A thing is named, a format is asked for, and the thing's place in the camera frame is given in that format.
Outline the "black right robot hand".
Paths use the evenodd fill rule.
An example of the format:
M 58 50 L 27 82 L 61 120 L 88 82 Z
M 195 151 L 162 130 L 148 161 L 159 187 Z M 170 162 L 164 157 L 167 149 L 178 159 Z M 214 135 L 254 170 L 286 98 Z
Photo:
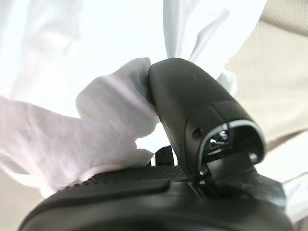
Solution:
M 260 127 L 209 74 L 169 58 L 150 95 L 178 159 L 97 174 L 33 209 L 22 231 L 291 231 L 282 185 L 257 173 Z

